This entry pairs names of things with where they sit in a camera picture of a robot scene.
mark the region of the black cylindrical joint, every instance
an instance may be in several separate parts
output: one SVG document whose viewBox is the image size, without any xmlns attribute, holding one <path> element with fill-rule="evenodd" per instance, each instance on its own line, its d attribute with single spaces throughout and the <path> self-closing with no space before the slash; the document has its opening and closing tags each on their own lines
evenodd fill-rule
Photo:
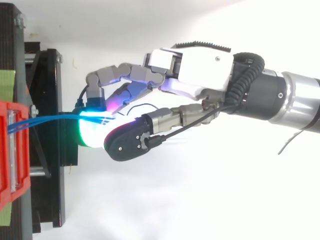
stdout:
<svg viewBox="0 0 320 240">
<path fill-rule="evenodd" d="M 252 82 L 236 115 L 269 120 L 284 104 L 287 94 L 286 81 L 273 70 L 264 69 Z"/>
</svg>

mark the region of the screw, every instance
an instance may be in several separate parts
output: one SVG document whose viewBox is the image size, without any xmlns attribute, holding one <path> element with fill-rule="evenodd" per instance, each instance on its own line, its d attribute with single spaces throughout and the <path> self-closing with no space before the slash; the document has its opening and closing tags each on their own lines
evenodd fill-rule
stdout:
<svg viewBox="0 0 320 240">
<path fill-rule="evenodd" d="M 39 110 L 36 108 L 35 105 L 31 105 L 31 106 L 30 106 L 29 112 L 30 112 L 30 116 L 31 116 L 32 118 L 35 118 L 35 117 L 39 114 Z"/>
<path fill-rule="evenodd" d="M 62 64 L 62 63 L 64 62 L 64 57 L 63 57 L 61 54 L 58 54 L 58 55 L 56 56 L 56 62 L 57 62 L 58 64 Z"/>
<path fill-rule="evenodd" d="M 25 20 L 24 15 L 22 13 L 18 14 L 14 19 L 14 24 L 19 27 L 20 29 L 25 28 Z"/>
</svg>

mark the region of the metal rod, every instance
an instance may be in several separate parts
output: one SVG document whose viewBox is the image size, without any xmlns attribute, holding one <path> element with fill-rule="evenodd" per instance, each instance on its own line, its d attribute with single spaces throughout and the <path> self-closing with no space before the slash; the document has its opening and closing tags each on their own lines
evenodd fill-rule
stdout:
<svg viewBox="0 0 320 240">
<path fill-rule="evenodd" d="M 25 64 L 32 64 L 34 62 L 36 54 L 28 53 L 24 55 L 24 63 Z"/>
<path fill-rule="evenodd" d="M 30 167 L 30 176 L 31 177 L 40 177 L 45 176 L 45 171 L 42 166 L 31 166 Z"/>
</svg>

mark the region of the blue cable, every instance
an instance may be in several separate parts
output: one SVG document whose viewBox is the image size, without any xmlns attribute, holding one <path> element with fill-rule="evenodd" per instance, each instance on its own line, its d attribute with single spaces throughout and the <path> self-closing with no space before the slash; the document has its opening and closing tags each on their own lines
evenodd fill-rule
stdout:
<svg viewBox="0 0 320 240">
<path fill-rule="evenodd" d="M 56 116 L 40 116 L 40 117 L 23 120 L 23 121 L 16 122 L 16 123 L 9 125 L 8 126 L 8 134 L 13 134 L 18 131 L 21 131 L 21 130 L 24 130 L 24 129 L 27 129 L 30 127 L 34 127 L 36 125 L 39 125 L 39 124 L 42 124 L 45 122 L 59 120 L 59 119 L 85 120 L 85 121 L 89 121 L 89 122 L 93 122 L 93 123 L 97 123 L 97 124 L 108 123 L 109 121 L 105 121 L 105 119 L 114 120 L 114 118 L 111 118 L 111 117 L 79 116 L 79 115 L 75 115 L 75 114 L 56 115 Z"/>
<path fill-rule="evenodd" d="M 96 117 L 96 116 L 79 116 L 79 115 L 75 115 L 75 114 L 66 114 L 66 115 L 56 115 L 56 116 L 40 116 L 40 117 L 36 117 L 36 118 L 31 118 L 31 119 L 27 119 L 27 120 L 23 120 L 23 121 L 19 121 L 16 123 L 13 123 L 11 125 L 8 126 L 8 129 L 15 129 L 17 127 L 26 125 L 26 124 L 31 124 L 31 123 L 35 123 L 35 122 L 40 122 L 42 120 L 59 120 L 59 119 L 76 119 L 76 120 L 88 120 L 91 121 L 92 120 L 96 120 L 97 123 L 102 123 L 105 119 L 107 120 L 114 120 L 114 118 L 111 117 Z"/>
</svg>

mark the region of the gray wire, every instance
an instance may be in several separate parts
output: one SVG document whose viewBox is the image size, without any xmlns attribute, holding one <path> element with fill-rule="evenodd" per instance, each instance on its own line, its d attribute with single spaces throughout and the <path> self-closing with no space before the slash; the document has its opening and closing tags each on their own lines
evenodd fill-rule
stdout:
<svg viewBox="0 0 320 240">
<path fill-rule="evenodd" d="M 293 134 L 293 136 L 291 137 L 291 138 L 289 138 L 288 139 L 288 141 L 286 141 L 286 143 L 284 144 L 284 146 L 281 148 L 281 150 L 278 152 L 278 155 L 280 155 L 284 150 L 285 150 L 285 148 L 289 145 L 289 143 L 291 143 L 291 141 L 293 140 L 293 139 L 295 139 L 296 138 L 296 136 L 298 136 L 300 133 L 302 133 L 303 132 L 303 130 L 301 130 L 301 131 L 298 131 L 298 132 L 296 132 L 295 134 Z"/>
</svg>

